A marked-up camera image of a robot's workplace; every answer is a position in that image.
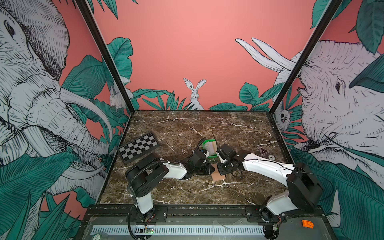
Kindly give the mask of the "green plastic card tray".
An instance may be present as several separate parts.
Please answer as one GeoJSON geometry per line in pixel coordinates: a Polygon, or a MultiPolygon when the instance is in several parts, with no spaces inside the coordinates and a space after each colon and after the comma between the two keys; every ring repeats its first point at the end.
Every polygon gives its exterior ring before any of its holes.
{"type": "Polygon", "coordinates": [[[209,156],[209,155],[208,155],[207,160],[210,161],[211,163],[215,163],[215,162],[217,162],[217,160],[218,160],[218,155],[217,155],[217,153],[216,153],[214,156],[209,156]]]}

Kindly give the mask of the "tan leather card holder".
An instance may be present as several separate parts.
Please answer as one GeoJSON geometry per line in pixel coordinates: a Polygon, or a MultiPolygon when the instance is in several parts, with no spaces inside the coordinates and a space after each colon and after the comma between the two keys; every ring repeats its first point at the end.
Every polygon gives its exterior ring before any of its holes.
{"type": "Polygon", "coordinates": [[[211,166],[215,169],[215,171],[211,174],[211,177],[214,182],[225,180],[225,175],[220,175],[217,164],[211,164],[211,166]]]}

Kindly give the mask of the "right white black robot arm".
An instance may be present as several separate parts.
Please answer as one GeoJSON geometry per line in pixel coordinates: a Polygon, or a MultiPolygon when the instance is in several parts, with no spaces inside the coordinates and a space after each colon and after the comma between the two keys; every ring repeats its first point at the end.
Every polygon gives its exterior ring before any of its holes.
{"type": "Polygon", "coordinates": [[[261,206],[260,213],[267,222],[293,210],[313,213],[323,194],[324,189],[321,183],[304,163],[283,164],[262,158],[249,151],[235,152],[227,144],[217,149],[217,155],[220,159],[217,167],[222,176],[236,170],[254,172],[288,188],[286,192],[268,198],[261,206]]]}

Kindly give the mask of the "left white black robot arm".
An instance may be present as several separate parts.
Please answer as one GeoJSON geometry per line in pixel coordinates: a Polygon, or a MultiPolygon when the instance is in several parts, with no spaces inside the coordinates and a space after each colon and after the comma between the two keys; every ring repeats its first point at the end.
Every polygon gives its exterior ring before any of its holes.
{"type": "Polygon", "coordinates": [[[179,163],[162,159],[151,153],[126,172],[127,189],[142,217],[155,213],[152,190],[163,179],[188,180],[196,176],[209,176],[215,168],[207,161],[207,151],[196,151],[179,163]]]}

